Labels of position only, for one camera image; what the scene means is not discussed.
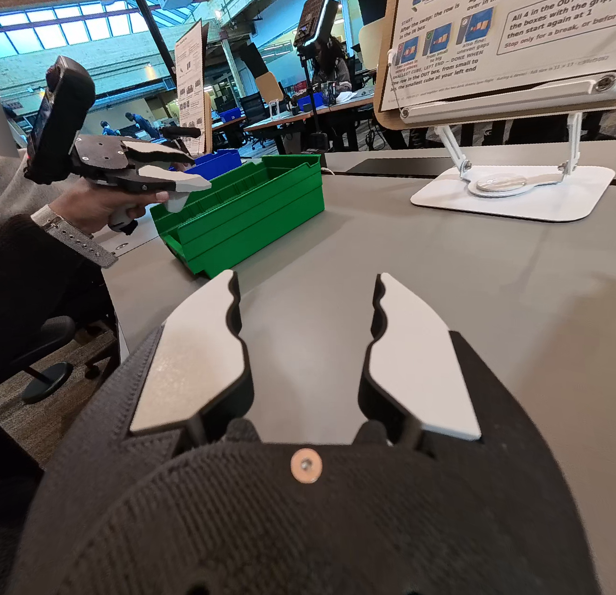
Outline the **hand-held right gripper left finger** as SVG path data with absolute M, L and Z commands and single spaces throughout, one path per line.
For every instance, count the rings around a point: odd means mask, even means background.
M 133 437 L 180 431 L 192 445 L 223 439 L 254 401 L 248 348 L 240 336 L 238 275 L 226 269 L 169 315 L 150 357 L 129 425 Z

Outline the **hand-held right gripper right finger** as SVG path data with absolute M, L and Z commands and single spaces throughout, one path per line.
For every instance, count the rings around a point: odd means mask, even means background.
M 390 445 L 415 432 L 478 442 L 481 428 L 446 323 L 389 273 L 376 276 L 372 305 L 362 414 L 384 426 Z

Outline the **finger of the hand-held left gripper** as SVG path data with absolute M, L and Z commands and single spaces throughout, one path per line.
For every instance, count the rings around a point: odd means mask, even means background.
M 198 174 L 165 170 L 154 165 L 140 167 L 137 175 L 148 190 L 167 191 L 168 199 L 164 205 L 172 214 L 182 211 L 190 194 L 212 188 L 212 183 Z
M 175 165 L 185 165 L 191 168 L 195 160 L 176 147 L 163 144 L 140 141 L 138 139 L 123 139 L 123 152 L 129 165 L 135 169 L 146 165 L 164 166 L 169 168 Z

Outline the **green plastic bin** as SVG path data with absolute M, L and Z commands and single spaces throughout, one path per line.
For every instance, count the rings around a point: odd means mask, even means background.
M 213 278 L 323 212 L 322 184 L 318 154 L 270 155 L 214 178 L 180 212 L 150 215 L 174 257 Z

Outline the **dark desk cover strip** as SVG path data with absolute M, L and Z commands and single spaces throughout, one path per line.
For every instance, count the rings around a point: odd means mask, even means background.
M 434 179 L 455 165 L 451 158 L 371 158 L 351 167 L 344 175 Z

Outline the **person's left hand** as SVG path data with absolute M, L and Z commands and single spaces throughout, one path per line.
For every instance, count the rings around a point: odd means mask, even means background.
M 50 204 L 50 210 L 87 235 L 115 225 L 113 217 L 123 211 L 131 222 L 145 214 L 147 206 L 167 202 L 169 192 L 154 190 L 131 193 L 116 186 L 96 184 L 81 178 Z

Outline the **blue plastic bin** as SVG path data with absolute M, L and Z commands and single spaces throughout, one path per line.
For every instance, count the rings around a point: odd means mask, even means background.
M 195 165 L 188 168 L 185 173 L 199 175 L 208 181 L 212 181 L 241 166 L 242 160 L 238 150 L 221 149 L 196 158 Z

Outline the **cardboard instruction board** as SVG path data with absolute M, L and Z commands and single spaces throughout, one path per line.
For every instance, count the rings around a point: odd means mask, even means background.
M 175 78 L 179 121 L 182 128 L 200 130 L 199 137 L 185 137 L 193 158 L 212 152 L 211 97 L 204 84 L 204 61 L 209 24 L 201 20 L 175 43 Z

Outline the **silver mesh wristwatch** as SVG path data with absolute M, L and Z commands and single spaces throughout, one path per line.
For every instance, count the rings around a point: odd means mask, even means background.
M 30 218 L 48 235 L 98 267 L 107 269 L 116 263 L 117 258 L 113 252 L 99 245 L 91 234 L 82 232 L 55 213 L 49 205 L 43 206 Z

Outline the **brown board on stand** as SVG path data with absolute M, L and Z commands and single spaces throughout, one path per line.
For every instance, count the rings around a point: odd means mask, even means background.
M 258 92 L 267 106 L 271 119 L 281 117 L 282 107 L 286 106 L 285 94 L 272 72 L 268 71 L 255 78 Z

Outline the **light panel stand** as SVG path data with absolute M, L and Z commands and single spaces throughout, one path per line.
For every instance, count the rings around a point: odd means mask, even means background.
M 304 70 L 312 119 L 315 125 L 315 132 L 309 137 L 309 150 L 312 153 L 322 155 L 329 151 L 329 142 L 327 134 L 320 128 L 313 84 L 307 63 L 316 56 L 318 39 L 326 41 L 329 38 L 337 11 L 338 4 L 335 0 L 306 0 L 293 43 Z

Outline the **instruction sheet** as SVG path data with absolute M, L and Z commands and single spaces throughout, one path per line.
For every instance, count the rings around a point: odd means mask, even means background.
M 381 108 L 615 69 L 615 0 L 394 0 Z

